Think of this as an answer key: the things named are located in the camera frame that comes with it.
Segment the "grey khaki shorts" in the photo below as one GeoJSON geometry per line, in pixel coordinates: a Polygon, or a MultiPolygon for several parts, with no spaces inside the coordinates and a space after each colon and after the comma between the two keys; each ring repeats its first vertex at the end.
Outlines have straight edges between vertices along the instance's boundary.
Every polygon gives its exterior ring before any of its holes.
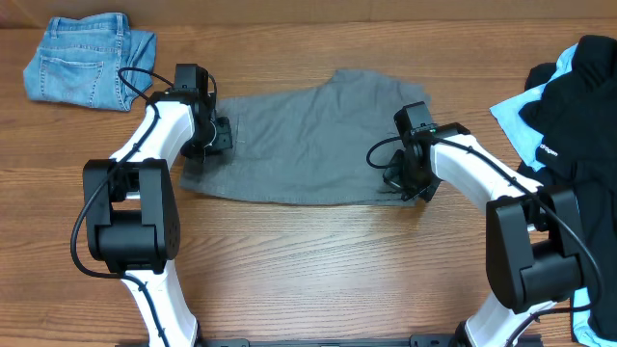
{"type": "Polygon", "coordinates": [[[372,146],[396,136],[401,108],[430,100],[419,84],[359,69],[339,69],[311,89],[221,100],[232,148],[203,163],[185,161],[180,185],[231,200],[400,205],[365,157],[386,164],[398,145],[372,146]]]}

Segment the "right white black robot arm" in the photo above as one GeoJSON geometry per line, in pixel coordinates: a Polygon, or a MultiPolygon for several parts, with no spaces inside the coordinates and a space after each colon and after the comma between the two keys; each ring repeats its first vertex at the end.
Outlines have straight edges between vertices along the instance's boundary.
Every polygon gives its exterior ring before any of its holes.
{"type": "Polygon", "coordinates": [[[580,239],[574,193],[545,187],[499,162],[459,123],[412,127],[398,122],[398,149],[383,166],[403,200],[430,200],[443,181],[467,197],[486,221],[491,293],[454,334],[415,335],[416,346],[539,346],[524,331],[559,312],[598,273],[580,239]]]}

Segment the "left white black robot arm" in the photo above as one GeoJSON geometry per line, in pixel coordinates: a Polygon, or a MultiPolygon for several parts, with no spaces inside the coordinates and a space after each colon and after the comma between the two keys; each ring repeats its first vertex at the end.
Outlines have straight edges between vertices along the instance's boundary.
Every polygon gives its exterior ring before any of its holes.
{"type": "Polygon", "coordinates": [[[149,346],[202,343],[175,269],[180,220],[170,170],[180,155],[203,158],[230,145],[215,93],[168,89],[152,95],[121,149],[84,167],[85,205],[76,224],[87,229],[91,256],[108,268],[105,277],[131,293],[149,346]]]}

